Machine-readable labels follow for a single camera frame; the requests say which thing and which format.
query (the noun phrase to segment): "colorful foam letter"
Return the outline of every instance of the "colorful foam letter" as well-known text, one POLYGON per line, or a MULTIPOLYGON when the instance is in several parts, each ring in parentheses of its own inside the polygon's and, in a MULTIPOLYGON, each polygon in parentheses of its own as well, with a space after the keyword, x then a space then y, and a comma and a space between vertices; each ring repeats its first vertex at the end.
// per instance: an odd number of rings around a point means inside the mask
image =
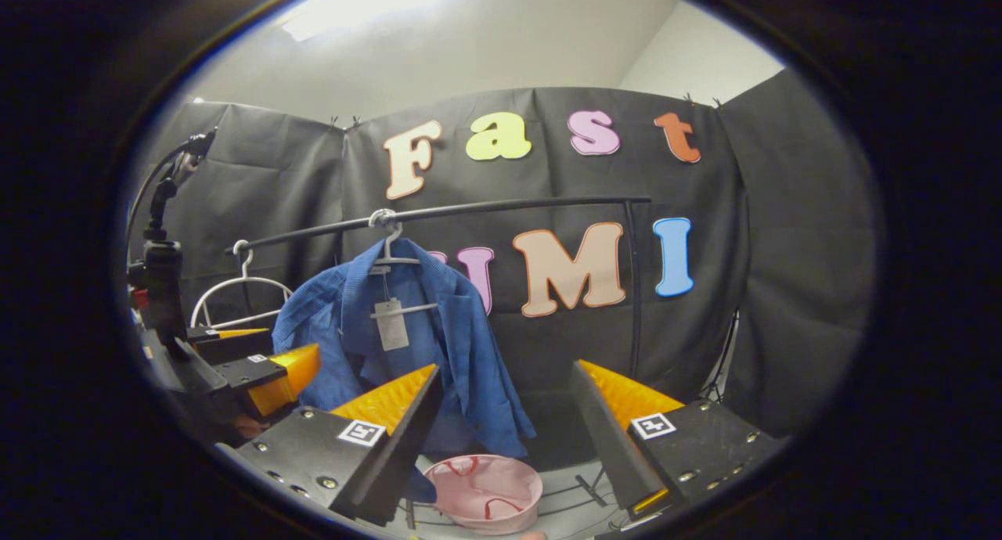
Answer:
POLYGON ((512 244, 525 255, 529 279, 529 302, 522 306, 522 315, 538 318, 557 311, 557 303, 550 300, 551 285, 569 310, 577 306, 586 281, 589 285, 584 305, 589 308, 625 300, 626 293, 619 287, 618 249, 622 234, 619 223, 594 223, 585 231, 573 260, 550 230, 530 230, 516 236, 512 244))
POLYGON ((405 130, 383 143, 383 148, 390 151, 390 187, 386 189, 387 198, 401 198, 424 186, 425 179, 415 176, 414 165, 428 170, 432 165, 432 146, 428 139, 435 140, 441 136, 441 123, 429 120, 428 123, 405 130))
POLYGON ((487 262, 494 259, 494 251, 484 246, 463 248, 456 254, 456 259, 466 264, 466 278, 480 293, 484 312, 491 315, 491 276, 487 272, 487 262))
POLYGON ((619 150, 619 136, 608 129, 612 118, 601 111, 573 112, 567 118, 567 127, 574 134, 570 144, 582 155, 611 155, 619 150))
POLYGON ((474 136, 466 143, 472 159, 522 158, 532 143, 525 139, 525 120, 512 112, 494 112, 480 116, 470 125, 474 136))
POLYGON ((654 120, 654 125, 664 130, 664 137, 668 140, 668 148, 671 150, 671 154, 675 155, 675 158, 683 162, 698 161, 701 156, 699 149, 689 147, 688 140, 685 139, 685 134, 692 132, 692 126, 689 123, 683 123, 678 120, 677 115, 666 112, 654 120))
POLYGON ((688 278, 688 251, 685 238, 692 224, 684 216, 654 221, 654 233, 661 239, 661 282, 654 292, 661 298, 692 290, 688 278))

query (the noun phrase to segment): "ceiling light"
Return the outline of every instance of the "ceiling light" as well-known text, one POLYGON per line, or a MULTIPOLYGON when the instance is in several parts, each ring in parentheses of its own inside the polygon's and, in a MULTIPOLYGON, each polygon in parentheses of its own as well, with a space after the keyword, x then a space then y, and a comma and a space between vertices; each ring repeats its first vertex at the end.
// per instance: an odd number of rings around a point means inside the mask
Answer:
POLYGON ((280 19, 283 30, 305 41, 333 27, 354 27, 386 15, 419 8, 436 0, 306 0, 280 19))

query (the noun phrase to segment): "blue letter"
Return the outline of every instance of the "blue letter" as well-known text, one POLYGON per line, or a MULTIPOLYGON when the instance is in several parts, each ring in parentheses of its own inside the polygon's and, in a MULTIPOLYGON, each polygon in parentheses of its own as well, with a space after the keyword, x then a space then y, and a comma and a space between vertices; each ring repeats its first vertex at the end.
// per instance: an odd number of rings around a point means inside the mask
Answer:
POLYGON ((692 279, 688 278, 688 251, 685 237, 692 224, 684 216, 654 221, 654 233, 661 239, 661 284, 654 292, 661 298, 685 294, 692 290, 692 279))

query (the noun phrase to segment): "yellow letter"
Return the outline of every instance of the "yellow letter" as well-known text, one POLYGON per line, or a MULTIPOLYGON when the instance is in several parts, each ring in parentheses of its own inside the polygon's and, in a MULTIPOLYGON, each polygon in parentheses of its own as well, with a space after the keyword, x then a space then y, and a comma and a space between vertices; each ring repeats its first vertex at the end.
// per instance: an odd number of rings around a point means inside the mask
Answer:
POLYGON ((525 273, 529 279, 529 303, 522 306, 527 318, 548 316, 557 311, 550 300, 549 285, 556 290, 567 309, 577 306, 585 281, 589 281, 584 305, 602 308, 626 299, 619 287, 619 223, 594 223, 584 232, 577 257, 570 255, 550 230, 530 230, 512 240, 525 255, 525 273))
POLYGON ((466 143, 466 154, 472 159, 522 158, 529 154, 532 143, 525 140, 525 120, 511 112, 495 112, 474 120, 470 125, 474 136, 466 143))
POLYGON ((428 139, 434 140, 441 136, 442 125, 437 120, 430 120, 424 125, 390 137, 383 143, 383 148, 390 151, 390 187, 386 189, 386 197, 404 197, 424 186, 425 179, 414 175, 414 165, 428 170, 432 165, 432 146, 428 139))

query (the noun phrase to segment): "blue shirt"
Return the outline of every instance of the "blue shirt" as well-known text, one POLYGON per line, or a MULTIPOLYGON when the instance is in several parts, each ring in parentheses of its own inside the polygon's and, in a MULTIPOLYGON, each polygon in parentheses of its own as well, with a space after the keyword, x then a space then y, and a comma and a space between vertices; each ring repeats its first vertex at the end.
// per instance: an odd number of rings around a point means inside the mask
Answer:
POLYGON ((471 281, 409 239, 394 241, 386 276, 370 276, 383 251, 380 241, 351 262, 326 269, 289 299, 276 320, 275 352, 318 343, 320 373, 300 395, 304 405, 330 411, 391 380, 436 364, 445 391, 426 454, 459 454, 477 440, 494 454, 526 456, 519 437, 536 432, 522 410, 498 352, 480 294, 471 281), (397 298, 410 345, 384 351, 375 305, 397 298))

